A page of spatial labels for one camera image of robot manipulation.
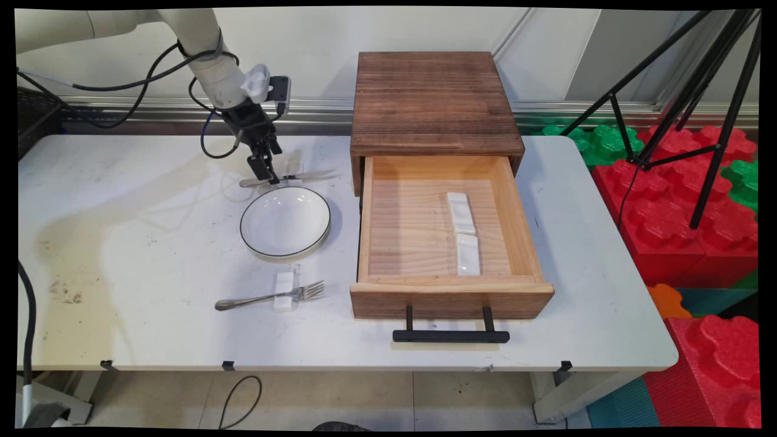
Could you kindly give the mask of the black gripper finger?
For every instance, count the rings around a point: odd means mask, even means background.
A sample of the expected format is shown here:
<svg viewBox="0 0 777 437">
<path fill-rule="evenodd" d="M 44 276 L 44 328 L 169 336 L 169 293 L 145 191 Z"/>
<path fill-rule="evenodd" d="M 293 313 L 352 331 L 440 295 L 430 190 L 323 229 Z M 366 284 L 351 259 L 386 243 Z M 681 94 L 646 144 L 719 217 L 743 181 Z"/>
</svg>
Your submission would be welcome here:
<svg viewBox="0 0 777 437">
<path fill-rule="evenodd" d="M 279 185 L 280 179 L 274 170 L 274 155 L 272 152 L 263 153 L 260 158 L 261 163 L 261 181 L 269 183 L 271 186 Z"/>
<path fill-rule="evenodd" d="M 256 179 L 260 181 L 271 180 L 271 155 L 255 153 L 246 159 Z"/>
</svg>

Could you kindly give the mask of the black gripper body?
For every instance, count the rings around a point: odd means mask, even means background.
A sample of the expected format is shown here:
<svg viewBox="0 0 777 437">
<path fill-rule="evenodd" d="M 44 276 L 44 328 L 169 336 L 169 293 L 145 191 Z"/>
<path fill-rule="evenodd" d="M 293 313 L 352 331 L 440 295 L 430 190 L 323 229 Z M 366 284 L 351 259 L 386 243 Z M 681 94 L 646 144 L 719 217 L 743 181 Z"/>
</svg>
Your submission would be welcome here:
<svg viewBox="0 0 777 437">
<path fill-rule="evenodd" d="M 279 155 L 282 153 L 276 136 L 274 122 L 283 116 L 283 102 L 276 102 L 276 116 L 267 116 L 260 104 L 244 101 L 229 109 L 222 109 L 221 116 L 235 135 L 242 134 L 241 141 L 253 154 Z"/>
</svg>

